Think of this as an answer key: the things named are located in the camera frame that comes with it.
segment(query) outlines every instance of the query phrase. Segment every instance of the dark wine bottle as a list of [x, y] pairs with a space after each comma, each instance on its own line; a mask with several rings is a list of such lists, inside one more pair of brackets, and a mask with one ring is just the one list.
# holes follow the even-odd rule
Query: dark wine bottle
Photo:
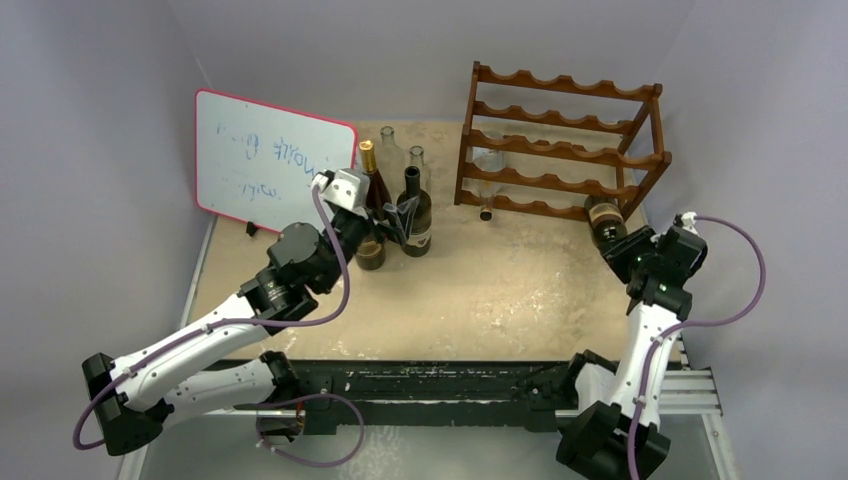
[[397, 204], [418, 197], [418, 206], [412, 214], [412, 231], [403, 251], [410, 257], [421, 257], [430, 251], [432, 244], [430, 225], [432, 224], [433, 202], [430, 195], [421, 189], [421, 171], [418, 167], [406, 167], [403, 172], [406, 190], [398, 196]]
[[609, 197], [589, 196], [583, 204], [589, 215], [592, 242], [599, 249], [627, 236], [624, 217], [615, 200]]
[[[377, 158], [374, 155], [374, 144], [371, 140], [359, 142], [359, 151], [362, 155], [362, 166], [365, 175], [368, 175], [370, 184], [368, 194], [365, 197], [365, 207], [371, 210], [379, 220], [385, 220], [386, 212], [383, 205], [391, 202], [389, 190], [377, 169]], [[356, 249], [356, 264], [363, 270], [376, 270], [386, 262], [386, 247], [377, 241], [374, 234], [369, 234]]]

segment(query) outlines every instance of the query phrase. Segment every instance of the table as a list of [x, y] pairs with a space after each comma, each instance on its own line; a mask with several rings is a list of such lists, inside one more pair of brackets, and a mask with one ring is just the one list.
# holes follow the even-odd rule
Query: table
[[[383, 125], [356, 123], [361, 139], [379, 138]], [[363, 272], [352, 262], [353, 294], [342, 317], [319, 327], [283, 331], [230, 358], [254, 358], [268, 349], [311, 359], [567, 360], [589, 348], [617, 359], [626, 342], [628, 297], [597, 254], [587, 225], [504, 211], [496, 211], [491, 222], [480, 221], [476, 207], [452, 204], [461, 124], [394, 127], [398, 143], [423, 146], [433, 168], [431, 251], [410, 258], [390, 245], [386, 264], [374, 272]], [[556, 127], [482, 128], [531, 139], [571, 139], [588, 148], [607, 145], [603, 134], [589, 132], [575, 140]], [[531, 176], [553, 171], [567, 181], [591, 176], [610, 186], [615, 182], [611, 168], [533, 159], [535, 163], [510, 155], [507, 162]], [[399, 166], [380, 167], [386, 175], [400, 174]], [[506, 193], [518, 201], [529, 198], [521, 188], [507, 187]], [[542, 198], [558, 207], [582, 202], [579, 195], [561, 192]], [[628, 228], [643, 223], [640, 212]], [[239, 222], [213, 220], [184, 322], [203, 316], [252, 278], [267, 263], [265, 249], [274, 240], [264, 231], [248, 237]], [[307, 318], [335, 309], [340, 291], [319, 296], [321, 306]], [[686, 362], [679, 353], [674, 359]], [[337, 469], [315, 470], [254, 449], [252, 422], [250, 415], [230, 412], [178, 425], [148, 448], [128, 455], [120, 478], [579, 478], [554, 459], [558, 434], [516, 428], [372, 426], [357, 457]], [[664, 416], [663, 429], [672, 438], [672, 453], [653, 479], [737, 478], [720, 415]], [[344, 454], [355, 435], [355, 428], [340, 427], [336, 436], [307, 437], [291, 448], [307, 457], [331, 459]]]

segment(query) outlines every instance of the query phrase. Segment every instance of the table surface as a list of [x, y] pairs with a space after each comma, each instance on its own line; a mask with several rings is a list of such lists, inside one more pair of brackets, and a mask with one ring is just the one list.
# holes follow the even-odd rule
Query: table surface
[[[379, 139], [383, 125], [355, 123], [360, 140]], [[626, 343], [629, 299], [598, 255], [587, 225], [500, 210], [490, 222], [479, 220], [477, 207], [453, 205], [461, 124], [392, 126], [404, 150], [412, 145], [424, 147], [432, 168], [430, 252], [411, 258], [390, 244], [388, 259], [377, 271], [364, 272], [351, 262], [352, 296], [341, 317], [318, 327], [287, 329], [230, 358], [282, 350], [291, 358], [313, 359], [567, 360], [591, 349], [617, 359]], [[475, 128], [520, 133], [531, 140], [568, 140], [590, 150], [614, 146], [620, 138], [533, 124], [493, 123]], [[505, 155], [507, 165], [524, 175], [553, 172], [566, 181], [595, 178], [615, 186], [612, 167]], [[399, 185], [402, 166], [379, 166], [390, 189]], [[546, 200], [555, 207], [582, 205], [585, 198], [517, 186], [505, 186], [502, 193], [516, 201]], [[628, 228], [632, 231], [643, 222], [639, 212]], [[214, 309], [264, 267], [265, 250], [274, 241], [270, 232], [260, 231], [251, 238], [243, 223], [218, 218], [198, 279], [191, 321]], [[334, 310], [341, 292], [339, 284], [330, 295], [317, 296], [320, 306], [307, 318]]]

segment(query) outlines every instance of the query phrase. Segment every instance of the purple cable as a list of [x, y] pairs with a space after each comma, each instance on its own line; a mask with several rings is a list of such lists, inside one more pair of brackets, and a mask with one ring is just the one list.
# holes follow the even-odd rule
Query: purple cable
[[316, 400], [321, 398], [331, 398], [333, 400], [338, 400], [353, 410], [353, 413], [356, 415], [356, 420], [359, 421], [359, 439], [356, 441], [356, 446], [353, 447], [353, 450], [350, 451], [344, 457], [333, 460], [332, 462], [315, 462], [313, 460], [307, 460], [305, 458], [300, 458], [291, 453], [284, 452], [283, 450], [279, 450], [275, 446], [271, 445], [265, 437], [262, 436], [262, 430], [259, 427], [259, 418], [256, 419], [256, 435], [259, 437], [259, 443], [269, 449], [271, 452], [276, 453], [277, 455], [288, 458], [294, 462], [297, 462], [301, 465], [306, 465], [307, 467], [338, 467], [339, 465], [345, 463], [346, 461], [353, 458], [356, 455], [356, 452], [359, 451], [359, 448], [362, 447], [362, 441], [365, 440], [365, 420], [362, 418], [362, 413], [356, 408], [356, 405], [353, 404], [350, 400], [341, 397], [339, 395], [335, 395], [332, 393], [313, 393], [312, 395], [304, 395], [299, 398], [294, 398], [291, 400], [286, 400], [285, 402], [276, 402], [276, 403], [257, 403], [257, 407], [267, 407], [267, 408], [281, 408], [289, 405], [294, 405], [300, 402], [306, 402], [309, 400]]
[[[342, 300], [341, 300], [341, 302], [339, 302], [339, 306], [336, 308], [336, 310], [333, 313], [327, 315], [324, 318], [318, 318], [318, 319], [315, 319], [315, 320], [308, 320], [308, 321], [304, 321], [304, 322], [260, 320], [260, 319], [257, 319], [257, 318], [225, 318], [223, 320], [218, 320], [217, 322], [209, 323], [210, 329], [215, 329], [215, 328], [223, 327], [223, 326], [226, 326], [226, 325], [238, 325], [238, 324], [259, 325], [259, 326], [263, 326], [263, 327], [275, 327], [275, 328], [281, 328], [281, 327], [312, 327], [312, 326], [315, 326], [315, 325], [322, 325], [322, 324], [325, 324], [329, 321], [336, 319], [339, 315], [342, 314], [342, 312], [345, 310], [345, 308], [347, 308], [348, 301], [350, 300], [350, 272], [347, 269], [347, 262], [345, 261], [344, 252], [342, 251], [342, 246], [339, 243], [339, 238], [336, 235], [335, 230], [333, 229], [332, 223], [330, 223], [330, 219], [327, 218], [327, 214], [324, 212], [323, 206], [321, 205], [321, 197], [320, 197], [317, 186], [313, 187], [313, 189], [312, 189], [312, 202], [315, 204], [315, 208], [318, 210], [318, 216], [321, 217], [321, 223], [324, 224], [324, 229], [327, 232], [327, 237], [329, 237], [329, 239], [330, 239], [330, 244], [332, 244], [332, 246], [333, 246], [333, 252], [336, 254], [336, 259], [339, 261], [339, 267], [341, 268], [341, 272], [342, 272], [342, 279], [343, 279], [343, 282], [344, 282], [344, 288], [343, 288], [343, 291], [342, 291]], [[182, 345], [183, 343], [191, 340], [192, 338], [198, 337], [198, 336], [203, 335], [203, 334], [204, 334], [203, 330], [193, 330], [191, 332], [186, 333], [182, 337], [179, 337], [179, 338], [173, 340], [172, 342], [169, 342], [169, 343], [163, 345], [162, 347], [154, 350], [153, 352], [151, 352], [147, 356], [143, 357], [141, 360], [136, 362], [134, 365], [130, 366], [130, 368], [129, 368], [130, 374], [135, 374], [136, 372], [138, 372], [139, 370], [141, 370], [142, 368], [147, 366], [147, 364], [149, 362], [159, 358], [160, 356], [162, 356], [166, 352], [171, 351], [172, 349], [176, 348], [179, 345]], [[80, 438], [81, 435], [82, 435], [82, 427], [85, 425], [85, 422], [86, 422], [86, 420], [88, 420], [88, 417], [91, 416], [91, 412], [94, 411], [94, 408], [100, 402], [103, 401], [103, 398], [106, 395], [108, 395], [109, 393], [111, 393], [115, 388], [117, 388], [118, 385], [124, 383], [127, 380], [127, 378], [129, 378], [129, 375], [127, 373], [122, 373], [121, 375], [118, 375], [117, 377], [115, 377], [115, 379], [113, 379], [111, 382], [109, 382], [109, 384], [106, 385], [106, 387], [104, 387], [102, 390], [100, 390], [94, 396], [94, 398], [91, 399], [91, 402], [88, 404], [88, 406], [85, 407], [85, 409], [82, 412], [82, 415], [80, 415], [80, 418], [77, 420], [76, 425], [74, 425], [74, 438], [73, 438], [74, 448], [76, 448], [77, 450], [91, 450], [91, 449], [97, 448], [97, 447], [99, 447], [99, 446], [101, 446], [105, 443], [105, 440], [103, 440], [103, 439], [97, 440], [96, 442], [92, 442], [92, 443], [82, 443], [82, 439]], [[303, 397], [303, 398], [295, 399], [295, 400], [291, 400], [291, 401], [292, 402], [301, 401], [301, 400], [303, 400], [304, 398], [307, 398], [307, 397]], [[359, 410], [356, 409], [355, 405], [350, 403], [347, 399], [342, 399], [342, 397], [338, 397], [337, 395], [333, 395], [333, 398], [337, 398], [338, 400], [342, 401], [347, 406], [349, 406], [351, 409], [353, 409], [354, 413], [356, 414], [357, 418], [360, 421], [360, 426], [362, 427], [362, 432], [360, 433], [359, 443], [357, 443], [356, 448], [348, 456], [346, 456], [344, 458], [344, 461], [347, 461], [351, 457], [353, 457], [353, 455], [359, 450], [359, 447], [362, 445], [362, 436], [365, 435], [365, 422], [362, 420], [362, 414], [359, 412]]]
[[[748, 234], [745, 230], [742, 230], [740, 227], [728, 222], [727, 220], [722, 220], [716, 217], [708, 217], [706, 215], [696, 215], [695, 220], [702, 220], [705, 222], [713, 222], [720, 223], [726, 227], [735, 230], [737, 233], [745, 237], [745, 240], [751, 244], [751, 248], [754, 249], [754, 254], [757, 255], [757, 263], [760, 266], [760, 281], [757, 285], [757, 293], [754, 294], [754, 298], [751, 299], [751, 302], [743, 308], [739, 313], [733, 315], [732, 317], [726, 318], [724, 320], [718, 322], [708, 322], [703, 320], [698, 321], [686, 321], [683, 323], [678, 323], [677, 325], [671, 326], [667, 328], [664, 332], [659, 334], [659, 338], [665, 339], [667, 336], [672, 335], [675, 332], [683, 330], [684, 328], [689, 327], [720, 327], [722, 325], [728, 325], [733, 323], [740, 318], [748, 315], [754, 307], [760, 303], [760, 298], [763, 296], [763, 290], [766, 287], [766, 262], [763, 258], [763, 252], [760, 250], [760, 247], [757, 245], [757, 242], [754, 241], [754, 238]], [[644, 397], [645, 393], [648, 391], [648, 377], [650, 376], [651, 371], [651, 362], [654, 359], [654, 354], [659, 348], [661, 342], [654, 342], [651, 344], [651, 347], [648, 349], [648, 355], [645, 358], [645, 364], [642, 367], [642, 378], [639, 381], [639, 397]], [[642, 403], [636, 402], [636, 409], [633, 412], [633, 419], [630, 421], [630, 429], [627, 432], [627, 467], [630, 470], [630, 479], [631, 480], [639, 480], [639, 470], [636, 467], [636, 430], [639, 427], [639, 419], [642, 417]]]

